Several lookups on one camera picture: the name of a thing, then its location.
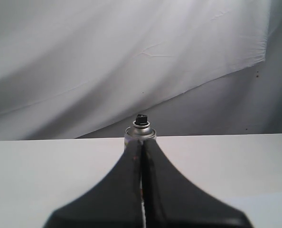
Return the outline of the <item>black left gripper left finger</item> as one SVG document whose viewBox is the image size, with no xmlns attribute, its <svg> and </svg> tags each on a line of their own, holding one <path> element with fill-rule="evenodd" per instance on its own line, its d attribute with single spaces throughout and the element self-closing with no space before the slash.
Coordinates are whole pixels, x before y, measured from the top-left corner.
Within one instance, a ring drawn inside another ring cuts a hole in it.
<svg viewBox="0 0 282 228">
<path fill-rule="evenodd" d="M 46 228 L 141 228 L 142 144 L 131 141 L 111 171 L 91 190 L 55 210 Z"/>
</svg>

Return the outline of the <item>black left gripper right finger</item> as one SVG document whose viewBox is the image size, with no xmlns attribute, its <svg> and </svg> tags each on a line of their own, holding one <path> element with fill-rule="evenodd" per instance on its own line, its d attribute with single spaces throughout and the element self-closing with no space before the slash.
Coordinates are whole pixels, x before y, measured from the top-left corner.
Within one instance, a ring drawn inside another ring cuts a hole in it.
<svg viewBox="0 0 282 228">
<path fill-rule="evenodd" d="M 247 216 L 189 181 L 155 140 L 142 149 L 142 188 L 148 228 L 250 228 Z"/>
</svg>

